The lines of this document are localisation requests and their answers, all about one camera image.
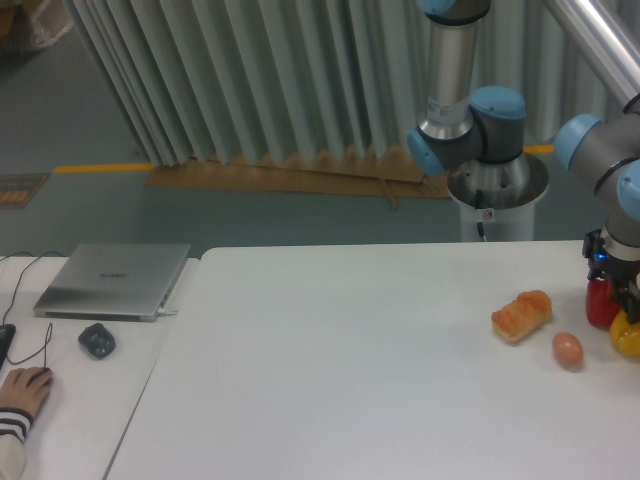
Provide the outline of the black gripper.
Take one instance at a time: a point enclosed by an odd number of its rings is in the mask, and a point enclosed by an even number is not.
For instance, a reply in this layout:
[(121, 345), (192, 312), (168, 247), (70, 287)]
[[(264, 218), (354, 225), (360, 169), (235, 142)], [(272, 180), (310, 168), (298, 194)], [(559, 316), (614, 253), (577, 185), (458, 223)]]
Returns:
[(605, 229), (588, 232), (583, 240), (582, 256), (587, 260), (587, 279), (608, 280), (612, 299), (627, 313), (630, 325), (639, 323), (640, 295), (639, 248), (614, 239)]

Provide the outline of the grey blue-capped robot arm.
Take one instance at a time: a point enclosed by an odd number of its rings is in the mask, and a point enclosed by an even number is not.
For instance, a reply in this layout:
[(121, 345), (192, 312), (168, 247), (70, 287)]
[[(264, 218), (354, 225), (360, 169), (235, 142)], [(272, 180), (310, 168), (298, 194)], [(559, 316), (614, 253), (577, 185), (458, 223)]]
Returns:
[[(461, 208), (463, 237), (526, 240), (530, 228), (514, 218), (546, 192), (548, 173), (524, 151), (525, 102), (511, 88), (470, 86), (478, 26), (486, 1), (423, 1), (430, 21), (426, 110), (406, 136), (424, 173), (449, 174), (448, 189)], [(611, 287), (629, 323), (639, 320), (639, 47), (615, 12), (601, 1), (550, 1), (547, 10), (621, 104), (605, 123), (582, 114), (557, 132), (554, 151), (564, 167), (606, 208), (604, 225), (589, 232), (582, 254), (590, 279)]]

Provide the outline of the striped sleeve forearm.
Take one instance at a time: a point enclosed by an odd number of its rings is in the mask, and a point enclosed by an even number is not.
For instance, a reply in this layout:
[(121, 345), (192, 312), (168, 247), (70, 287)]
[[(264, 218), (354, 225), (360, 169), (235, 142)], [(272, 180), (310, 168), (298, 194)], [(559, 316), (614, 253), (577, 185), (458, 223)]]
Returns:
[(1, 478), (20, 479), (26, 465), (25, 440), (33, 416), (16, 408), (1, 409)]

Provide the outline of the person's hand on mouse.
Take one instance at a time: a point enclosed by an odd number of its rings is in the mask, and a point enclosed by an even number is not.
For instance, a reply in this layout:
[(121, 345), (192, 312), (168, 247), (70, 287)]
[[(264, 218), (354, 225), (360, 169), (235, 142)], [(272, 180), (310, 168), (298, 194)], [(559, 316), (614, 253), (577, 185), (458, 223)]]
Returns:
[(21, 409), (37, 418), (41, 408), (48, 399), (52, 382), (49, 387), (38, 386), (38, 376), (43, 368), (31, 367), (12, 370), (1, 385), (1, 409)]

